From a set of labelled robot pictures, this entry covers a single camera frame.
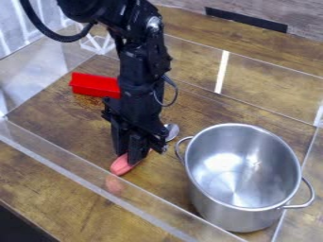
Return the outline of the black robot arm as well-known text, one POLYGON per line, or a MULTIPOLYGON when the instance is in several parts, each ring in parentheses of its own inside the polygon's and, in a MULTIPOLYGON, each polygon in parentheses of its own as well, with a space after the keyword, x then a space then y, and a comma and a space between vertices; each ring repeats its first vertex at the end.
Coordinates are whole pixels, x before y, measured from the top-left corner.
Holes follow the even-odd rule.
POLYGON ((161 15, 148 0, 57 0, 57 5, 73 21, 105 25, 114 41, 119 96, 103 99, 102 118, 110 123, 115 154, 134 165, 166 145, 160 112, 172 57, 161 15))

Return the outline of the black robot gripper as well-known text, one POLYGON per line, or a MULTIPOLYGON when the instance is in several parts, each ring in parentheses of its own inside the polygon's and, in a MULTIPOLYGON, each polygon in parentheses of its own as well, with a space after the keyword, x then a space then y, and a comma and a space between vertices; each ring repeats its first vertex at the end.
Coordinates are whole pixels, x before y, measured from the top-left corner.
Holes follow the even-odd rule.
POLYGON ((136 165, 150 148, 161 152, 165 146, 168 132, 160 120, 165 80, 136 85, 128 78, 117 78, 117 82, 121 97, 102 99, 102 118, 110 123, 115 155, 126 152, 128 164, 136 165))

